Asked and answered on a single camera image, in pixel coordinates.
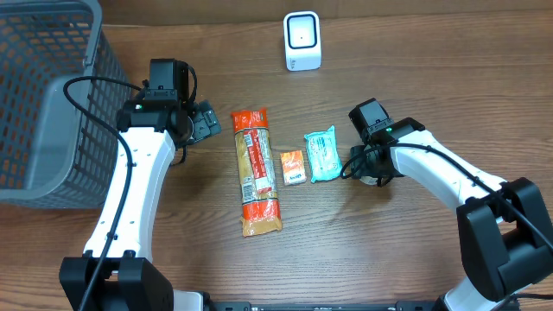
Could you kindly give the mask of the green lidded can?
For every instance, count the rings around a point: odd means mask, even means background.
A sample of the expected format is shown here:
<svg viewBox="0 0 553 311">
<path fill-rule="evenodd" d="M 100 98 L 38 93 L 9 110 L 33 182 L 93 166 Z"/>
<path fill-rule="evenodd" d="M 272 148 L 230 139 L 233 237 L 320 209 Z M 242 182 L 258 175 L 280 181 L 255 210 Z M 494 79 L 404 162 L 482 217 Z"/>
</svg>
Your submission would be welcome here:
<svg viewBox="0 0 553 311">
<path fill-rule="evenodd" d="M 379 178 L 371 176 L 363 176 L 359 180 L 368 186 L 377 186 L 379 184 Z"/>
</svg>

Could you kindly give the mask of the teal wet wipes pack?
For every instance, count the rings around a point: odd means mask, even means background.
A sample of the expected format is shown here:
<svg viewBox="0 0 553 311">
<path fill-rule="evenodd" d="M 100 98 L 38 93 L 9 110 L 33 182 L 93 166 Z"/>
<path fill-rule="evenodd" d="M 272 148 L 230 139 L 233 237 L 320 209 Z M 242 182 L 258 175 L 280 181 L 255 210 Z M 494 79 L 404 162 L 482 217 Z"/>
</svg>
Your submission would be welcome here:
<svg viewBox="0 0 553 311">
<path fill-rule="evenodd" d="M 340 176 L 342 163 L 338 154 L 335 127 L 304 135 L 311 170 L 311 182 L 331 181 Z"/>
</svg>

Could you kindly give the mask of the small orange snack box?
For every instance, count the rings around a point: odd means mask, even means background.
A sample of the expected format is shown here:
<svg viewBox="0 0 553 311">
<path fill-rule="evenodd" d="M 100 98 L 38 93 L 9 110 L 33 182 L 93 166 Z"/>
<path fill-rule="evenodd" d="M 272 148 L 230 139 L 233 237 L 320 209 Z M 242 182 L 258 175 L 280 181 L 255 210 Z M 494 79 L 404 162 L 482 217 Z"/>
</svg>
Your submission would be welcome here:
<svg viewBox="0 0 553 311">
<path fill-rule="evenodd" d="M 304 158 L 300 150 L 281 153 L 280 158 L 286 186 L 301 184 L 307 180 Z"/>
</svg>

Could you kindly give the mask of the long orange noodle packet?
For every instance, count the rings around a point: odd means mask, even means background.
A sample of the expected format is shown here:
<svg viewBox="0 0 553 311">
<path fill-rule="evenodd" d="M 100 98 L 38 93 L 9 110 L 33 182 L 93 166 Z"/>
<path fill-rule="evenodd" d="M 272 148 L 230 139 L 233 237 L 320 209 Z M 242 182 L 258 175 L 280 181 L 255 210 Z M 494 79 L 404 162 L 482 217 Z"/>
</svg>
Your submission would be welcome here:
<svg viewBox="0 0 553 311">
<path fill-rule="evenodd" d="M 242 234 L 283 229 L 267 110 L 231 113 L 242 204 Z"/>
</svg>

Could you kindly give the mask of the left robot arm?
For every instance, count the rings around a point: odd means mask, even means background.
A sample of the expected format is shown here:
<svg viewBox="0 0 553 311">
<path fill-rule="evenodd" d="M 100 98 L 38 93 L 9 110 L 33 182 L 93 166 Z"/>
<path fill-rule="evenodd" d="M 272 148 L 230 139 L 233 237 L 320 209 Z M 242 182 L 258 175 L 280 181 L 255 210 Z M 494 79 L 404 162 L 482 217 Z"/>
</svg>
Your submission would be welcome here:
<svg viewBox="0 0 553 311">
<path fill-rule="evenodd" d="M 173 288 L 152 263 L 162 184 L 177 151 L 221 132 L 208 101 L 196 102 L 188 63 L 153 59 L 149 78 L 117 112 L 115 125 L 69 103 L 118 140 L 102 213 L 80 257 L 63 259 L 59 280 L 75 310 L 208 310 L 207 294 Z"/>
</svg>

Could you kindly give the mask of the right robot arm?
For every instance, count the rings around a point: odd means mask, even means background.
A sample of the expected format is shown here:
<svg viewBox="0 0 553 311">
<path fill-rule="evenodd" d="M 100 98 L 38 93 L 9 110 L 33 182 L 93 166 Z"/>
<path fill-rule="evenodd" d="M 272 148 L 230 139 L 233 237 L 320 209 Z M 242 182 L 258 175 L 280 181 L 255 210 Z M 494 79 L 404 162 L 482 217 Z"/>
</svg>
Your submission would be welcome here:
<svg viewBox="0 0 553 311">
<path fill-rule="evenodd" d="M 343 179 L 379 187 L 410 177 L 457 219 L 465 278 L 436 301 L 398 302 L 398 310 L 518 310 L 524 289 L 552 273 L 552 222 L 538 186 L 506 181 L 441 145 L 411 117 L 394 121 L 374 98 L 348 114 L 362 143 L 350 150 Z"/>
</svg>

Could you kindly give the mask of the white barcode scanner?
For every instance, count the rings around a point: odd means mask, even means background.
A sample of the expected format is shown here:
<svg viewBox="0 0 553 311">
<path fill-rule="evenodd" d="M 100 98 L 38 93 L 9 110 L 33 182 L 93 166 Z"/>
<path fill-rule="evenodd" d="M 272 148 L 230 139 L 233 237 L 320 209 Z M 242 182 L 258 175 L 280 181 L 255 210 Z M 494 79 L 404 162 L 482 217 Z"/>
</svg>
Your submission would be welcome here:
<svg viewBox="0 0 553 311">
<path fill-rule="evenodd" d="M 310 71 L 321 67 L 320 19 L 314 11 L 288 13 L 283 18 L 283 39 L 289 71 Z"/>
</svg>

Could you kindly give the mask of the grey plastic shopping basket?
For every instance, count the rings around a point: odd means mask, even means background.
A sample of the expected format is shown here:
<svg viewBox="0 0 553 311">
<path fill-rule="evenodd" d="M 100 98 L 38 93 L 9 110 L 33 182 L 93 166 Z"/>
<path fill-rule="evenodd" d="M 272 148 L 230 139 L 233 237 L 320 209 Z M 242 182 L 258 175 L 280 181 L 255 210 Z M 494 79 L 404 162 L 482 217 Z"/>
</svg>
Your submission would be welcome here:
<svg viewBox="0 0 553 311">
<path fill-rule="evenodd" d="M 33 208 L 102 206 L 131 95 L 96 1 L 1 3 L 1 201 Z"/>
</svg>

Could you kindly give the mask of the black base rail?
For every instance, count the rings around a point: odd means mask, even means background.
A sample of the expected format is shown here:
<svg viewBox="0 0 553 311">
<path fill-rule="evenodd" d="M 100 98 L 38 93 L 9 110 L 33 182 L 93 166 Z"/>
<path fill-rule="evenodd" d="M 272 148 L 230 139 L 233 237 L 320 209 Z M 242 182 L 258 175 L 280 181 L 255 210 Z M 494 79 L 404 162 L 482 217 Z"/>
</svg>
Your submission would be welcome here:
<svg viewBox="0 0 553 311">
<path fill-rule="evenodd" d="M 212 301 L 207 311 L 430 311 L 433 301 L 397 301 L 387 304 L 252 304 L 247 301 Z"/>
</svg>

